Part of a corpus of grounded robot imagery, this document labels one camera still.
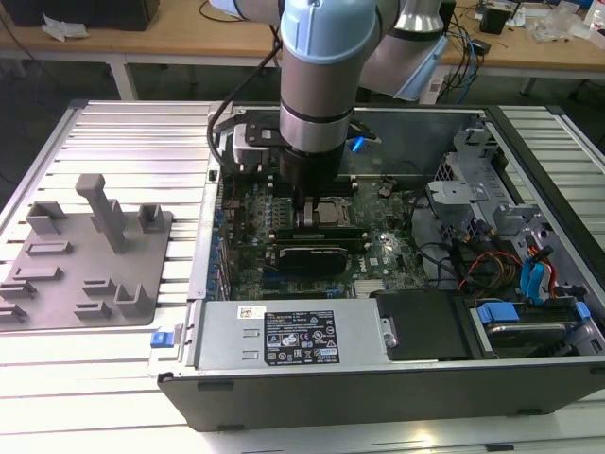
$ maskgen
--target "metal bracket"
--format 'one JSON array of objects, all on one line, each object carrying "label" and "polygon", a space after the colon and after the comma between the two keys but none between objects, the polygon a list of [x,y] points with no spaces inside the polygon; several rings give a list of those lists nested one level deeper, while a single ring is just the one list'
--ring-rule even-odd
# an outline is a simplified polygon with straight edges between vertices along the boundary
[{"label": "metal bracket", "polygon": [[499,205],[493,212],[494,227],[500,235],[517,235],[539,213],[537,205]]}]

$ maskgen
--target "white sticker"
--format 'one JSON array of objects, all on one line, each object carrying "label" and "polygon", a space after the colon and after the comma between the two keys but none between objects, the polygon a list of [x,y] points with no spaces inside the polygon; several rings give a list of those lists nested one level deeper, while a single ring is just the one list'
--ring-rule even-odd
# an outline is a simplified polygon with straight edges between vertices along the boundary
[{"label": "white sticker", "polygon": [[267,312],[266,306],[238,306],[237,307],[237,318],[238,319],[264,319],[265,312]]}]

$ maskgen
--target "white paper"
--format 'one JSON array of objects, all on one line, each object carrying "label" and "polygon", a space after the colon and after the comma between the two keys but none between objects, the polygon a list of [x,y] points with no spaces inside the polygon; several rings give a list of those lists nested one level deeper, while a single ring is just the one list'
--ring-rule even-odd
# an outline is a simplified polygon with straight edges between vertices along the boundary
[{"label": "white paper", "polygon": [[46,16],[46,14],[43,17],[46,24],[42,26],[42,30],[62,43],[65,43],[65,38],[88,38],[88,32],[84,24],[68,24],[56,21]]},{"label": "white paper", "polygon": [[584,24],[586,24],[587,26],[590,26],[590,24],[593,22],[593,16],[595,15],[595,9],[596,9],[596,0],[593,0],[593,4],[590,6],[590,9],[588,9],[588,13],[586,14],[586,17],[584,18]]},{"label": "white paper", "polygon": [[267,312],[266,306],[238,306],[237,318],[244,320],[264,319],[265,312]]}]

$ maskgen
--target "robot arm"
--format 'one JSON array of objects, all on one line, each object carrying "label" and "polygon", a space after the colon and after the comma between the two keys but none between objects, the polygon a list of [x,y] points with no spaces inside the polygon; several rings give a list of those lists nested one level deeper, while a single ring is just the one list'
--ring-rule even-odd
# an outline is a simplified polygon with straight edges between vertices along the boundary
[{"label": "robot arm", "polygon": [[336,177],[359,84],[391,95],[419,93],[430,78],[431,63],[436,64],[443,28],[441,0],[212,4],[281,27],[280,134],[289,147],[282,152],[280,172],[299,195],[312,196],[318,183]]}]

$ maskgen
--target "blue latch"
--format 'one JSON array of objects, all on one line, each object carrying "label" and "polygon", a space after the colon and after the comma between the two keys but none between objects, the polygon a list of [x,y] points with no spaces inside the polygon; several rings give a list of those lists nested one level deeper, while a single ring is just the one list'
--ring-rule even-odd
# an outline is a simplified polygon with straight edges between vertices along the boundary
[{"label": "blue latch", "polygon": [[519,314],[510,302],[490,302],[476,310],[482,323],[519,322]]},{"label": "blue latch", "polygon": [[174,347],[174,333],[156,331],[151,335],[151,348]]},{"label": "blue latch", "polygon": [[583,301],[576,302],[576,311],[583,322],[590,319],[590,309]]},{"label": "blue latch", "polygon": [[540,298],[540,285],[545,277],[545,271],[544,264],[536,263],[533,257],[526,259],[521,269],[521,292],[536,306],[545,303]]}]

